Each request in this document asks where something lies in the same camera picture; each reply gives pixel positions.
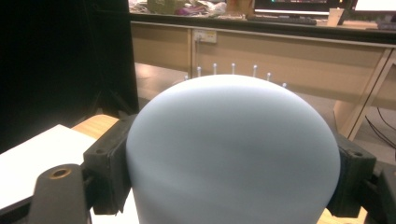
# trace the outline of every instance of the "wooden surface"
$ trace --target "wooden surface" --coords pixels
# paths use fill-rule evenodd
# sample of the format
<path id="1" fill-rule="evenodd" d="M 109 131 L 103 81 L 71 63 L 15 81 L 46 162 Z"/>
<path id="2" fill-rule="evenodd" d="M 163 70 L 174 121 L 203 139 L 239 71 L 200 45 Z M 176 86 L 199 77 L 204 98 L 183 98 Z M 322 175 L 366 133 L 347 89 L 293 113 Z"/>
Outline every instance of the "wooden surface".
<path id="1" fill-rule="evenodd" d="M 117 121 L 118 119 L 107 115 L 96 115 L 86 119 L 72 129 L 98 139 Z M 330 212 L 325 209 L 318 221 L 318 224 L 363 224 L 366 215 L 367 212 L 362 208 L 358 218 L 339 218 L 333 217 Z"/>

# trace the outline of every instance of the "electrical outlet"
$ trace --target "electrical outlet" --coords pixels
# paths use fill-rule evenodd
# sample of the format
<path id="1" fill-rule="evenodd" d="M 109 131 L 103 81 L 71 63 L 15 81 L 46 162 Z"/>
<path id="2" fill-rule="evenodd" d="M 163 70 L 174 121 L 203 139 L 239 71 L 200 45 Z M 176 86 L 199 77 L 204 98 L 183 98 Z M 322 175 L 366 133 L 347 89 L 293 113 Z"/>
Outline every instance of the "electrical outlet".
<path id="1" fill-rule="evenodd" d="M 213 30 L 193 30 L 194 40 L 207 43 L 216 43 L 218 34 Z"/>

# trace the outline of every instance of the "floor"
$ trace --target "floor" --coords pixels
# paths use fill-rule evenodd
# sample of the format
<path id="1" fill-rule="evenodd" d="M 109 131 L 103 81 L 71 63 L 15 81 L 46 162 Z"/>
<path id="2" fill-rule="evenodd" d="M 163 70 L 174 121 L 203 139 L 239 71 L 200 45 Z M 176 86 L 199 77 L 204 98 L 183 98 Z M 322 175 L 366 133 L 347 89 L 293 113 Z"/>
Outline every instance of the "floor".
<path id="1" fill-rule="evenodd" d="M 146 100 L 151 100 L 167 88 L 178 82 L 184 81 L 187 75 L 186 72 L 141 63 L 135 64 L 135 70 L 138 94 L 139 97 L 143 99 L 142 104 L 145 104 L 147 102 Z M 297 94 L 319 112 L 332 130 L 336 130 L 332 111 L 335 104 L 334 100 L 312 95 Z M 382 108 L 379 109 L 379 111 L 380 114 L 376 107 L 371 108 L 367 118 L 390 141 L 396 143 L 396 130 L 393 128 L 396 127 L 396 111 Z M 353 142 L 375 155 L 379 161 L 396 165 L 395 149 L 375 134 L 367 120 L 361 125 Z"/>

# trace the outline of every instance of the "cup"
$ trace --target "cup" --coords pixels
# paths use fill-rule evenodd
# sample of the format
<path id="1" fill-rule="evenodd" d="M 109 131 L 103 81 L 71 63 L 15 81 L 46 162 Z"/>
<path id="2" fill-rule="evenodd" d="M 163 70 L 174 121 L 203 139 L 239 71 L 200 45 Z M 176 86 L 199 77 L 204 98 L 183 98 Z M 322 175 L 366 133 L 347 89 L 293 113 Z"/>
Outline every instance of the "cup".
<path id="1" fill-rule="evenodd" d="M 343 12 L 343 8 L 330 8 L 329 18 L 327 19 L 327 26 L 337 26 L 341 16 L 343 15 Z"/>

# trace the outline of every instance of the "black backdrop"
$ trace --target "black backdrop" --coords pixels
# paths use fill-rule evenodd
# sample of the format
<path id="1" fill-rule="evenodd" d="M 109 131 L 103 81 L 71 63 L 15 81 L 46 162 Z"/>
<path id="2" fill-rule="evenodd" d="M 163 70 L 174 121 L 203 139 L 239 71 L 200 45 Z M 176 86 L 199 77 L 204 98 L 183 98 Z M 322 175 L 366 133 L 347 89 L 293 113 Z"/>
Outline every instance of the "black backdrop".
<path id="1" fill-rule="evenodd" d="M 127 0 L 1 5 L 0 153 L 98 107 L 138 111 Z"/>

